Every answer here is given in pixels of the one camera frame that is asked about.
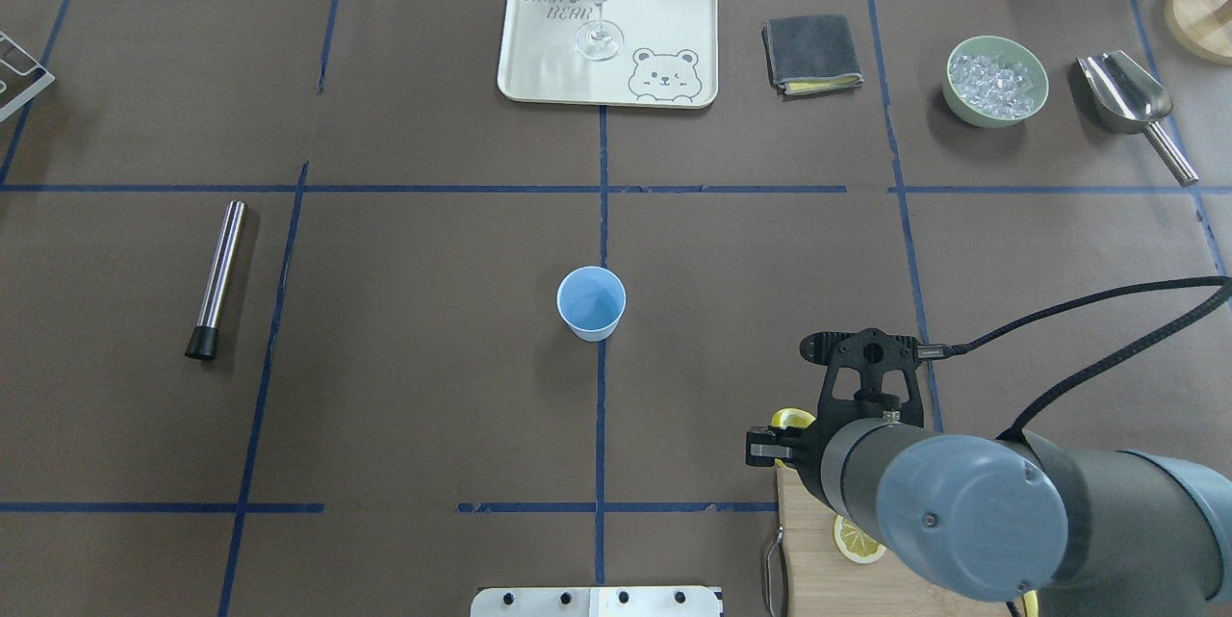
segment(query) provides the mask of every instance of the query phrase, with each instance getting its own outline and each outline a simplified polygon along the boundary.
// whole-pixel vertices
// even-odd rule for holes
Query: metal scoop
[[[1172,96],[1122,50],[1078,59],[1078,68],[1095,94],[1104,126],[1117,134],[1145,134],[1163,164],[1183,187],[1198,182],[1193,165],[1177,148],[1159,121],[1172,113]]]

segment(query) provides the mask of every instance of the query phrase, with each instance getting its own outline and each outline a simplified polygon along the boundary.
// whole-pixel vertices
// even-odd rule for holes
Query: blue cup
[[[606,267],[578,267],[561,280],[556,309],[578,337],[601,341],[625,314],[625,284]]]

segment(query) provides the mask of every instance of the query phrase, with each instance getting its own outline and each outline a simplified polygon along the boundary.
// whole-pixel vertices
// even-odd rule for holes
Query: glass base
[[[586,22],[573,36],[573,47],[590,60],[612,59],[625,47],[625,33],[611,20],[604,20],[602,28],[598,22]]]

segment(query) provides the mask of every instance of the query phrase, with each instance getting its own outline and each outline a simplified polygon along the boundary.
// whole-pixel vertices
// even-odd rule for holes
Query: metal handle
[[[218,346],[218,314],[223,307],[223,294],[227,292],[227,278],[230,275],[232,259],[235,256],[235,244],[239,228],[244,222],[244,202],[230,201],[223,227],[218,233],[218,245],[214,248],[214,261],[209,266],[209,280],[206,281],[206,293],[201,298],[201,310],[197,313],[197,325],[192,329],[185,357],[193,360],[212,360]]]
[[[1161,122],[1153,121],[1142,133],[1151,140],[1163,164],[1168,166],[1169,172],[1177,179],[1177,183],[1189,187],[1198,182],[1198,172],[1194,172],[1194,166],[1189,165],[1184,153],[1173,142],[1172,135],[1167,131],[1163,131]]]
[[[779,526],[779,532],[774,536],[774,542],[770,543],[770,548],[766,549],[766,563],[764,579],[764,596],[766,610],[770,611],[770,617],[786,617],[787,615],[787,558],[782,553],[782,526]],[[779,567],[782,569],[782,615],[777,616],[774,612],[774,581],[770,576],[770,558],[774,557],[775,550],[779,550]]]

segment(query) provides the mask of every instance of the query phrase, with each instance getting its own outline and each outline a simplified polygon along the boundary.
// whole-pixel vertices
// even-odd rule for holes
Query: blue tape line
[[[891,187],[890,192],[907,195],[1110,195],[1110,196],[1174,196],[1184,195],[1181,187]]]
[[[607,341],[599,341],[599,393],[595,399],[595,585],[606,580],[604,568],[604,510],[607,505]]]
[[[4,183],[0,192],[282,192],[290,195],[290,183]]]
[[[1147,65],[1149,65],[1151,71],[1156,78],[1161,78],[1159,65],[1156,63],[1154,52],[1151,49],[1151,39],[1147,37],[1147,28],[1142,22],[1142,9],[1138,7],[1138,0],[1130,0],[1130,10],[1133,11],[1133,23],[1137,26],[1138,37],[1142,39],[1142,50],[1147,57]],[[1168,116],[1168,126],[1172,131],[1173,138],[1177,140],[1177,149],[1183,156],[1189,156],[1185,149],[1185,140],[1180,134],[1180,127],[1177,126],[1177,118],[1174,116]],[[1206,236],[1206,249],[1211,252],[1211,259],[1215,262],[1215,270],[1218,271],[1221,276],[1227,275],[1226,266],[1223,265],[1223,252],[1220,251],[1220,245],[1215,240],[1215,232],[1211,230],[1210,214],[1206,214],[1206,204],[1202,201],[1201,192],[1195,191],[1195,187],[1189,187],[1189,195],[1194,197],[1194,206],[1198,208],[1198,219],[1202,227],[1202,235]]]
[[[612,514],[774,514],[779,504],[774,501],[614,501],[606,505]]]
[[[60,28],[64,26],[64,16],[69,11],[69,2],[71,0],[60,0],[60,11],[55,15],[55,22],[52,25],[52,31],[47,37],[47,46],[43,47],[43,57],[39,59],[39,64],[47,68],[48,62],[52,59],[52,47],[55,47],[55,38],[60,37]],[[5,151],[4,165],[0,165],[0,183],[9,179],[9,169],[12,166],[12,158],[17,155],[17,143],[21,140],[22,133],[26,132],[26,121],[30,118],[30,108],[34,107],[33,101],[28,101],[26,107],[21,108],[21,117],[17,117],[17,127],[12,131],[12,139],[9,140],[9,149]]]
[[[458,514],[594,514],[590,501],[458,504]]]
[[[599,187],[487,186],[487,183],[312,183],[310,195],[596,195]]]
[[[296,245],[296,232],[299,230],[299,208],[304,201],[304,180],[308,179],[308,164],[299,169],[299,183],[296,186],[296,201],[291,208],[291,225],[287,228],[287,244],[282,249],[282,271],[278,276],[278,293],[274,300],[274,315],[270,319],[270,336],[265,341],[265,362],[261,366],[261,384],[256,390],[256,408],[253,411],[253,429],[248,437],[248,456],[244,461],[244,477],[239,486],[239,502],[235,509],[235,525],[232,528],[230,552],[227,553],[227,573],[223,576],[222,597],[218,603],[218,617],[225,617],[230,608],[232,586],[235,581],[235,565],[239,562],[239,544],[244,534],[244,515],[248,498],[253,490],[253,469],[256,464],[256,447],[261,437],[261,421],[265,419],[265,401],[270,392],[270,374],[274,372],[274,346],[277,342],[282,324],[282,305],[287,297],[287,273],[291,270],[291,252]]]
[[[320,74],[317,76],[317,95],[325,91],[325,68],[329,65],[329,47],[334,42],[334,21],[338,20],[338,0],[329,2],[329,20],[325,22],[325,42],[320,46]]]
[[[142,501],[7,501],[0,514],[234,514],[235,504]],[[324,514],[325,504],[251,504],[250,514]]]
[[[665,187],[609,187],[614,195],[845,195],[848,187],[715,187],[665,186]]]
[[[599,107],[599,266],[607,267],[607,107]]]
[[[925,344],[928,337],[928,318],[924,315],[924,292],[920,288],[919,265],[915,262],[915,236],[912,235],[910,212],[907,208],[907,182],[903,179],[903,161],[898,155],[898,135],[894,134],[893,122],[890,121],[890,81],[886,79],[886,57],[881,48],[881,26],[877,25],[877,0],[869,0],[869,22],[872,25],[872,46],[877,52],[877,78],[881,85],[881,107],[886,118],[886,138],[890,139],[890,149],[894,160],[894,187],[891,191],[898,197],[898,217],[903,227],[903,240],[907,244],[907,271],[912,278],[912,297],[915,300],[915,323],[919,324],[920,340]],[[941,422],[941,400],[936,393],[936,374],[931,363],[928,368],[928,389],[933,398],[933,429],[944,432]]]

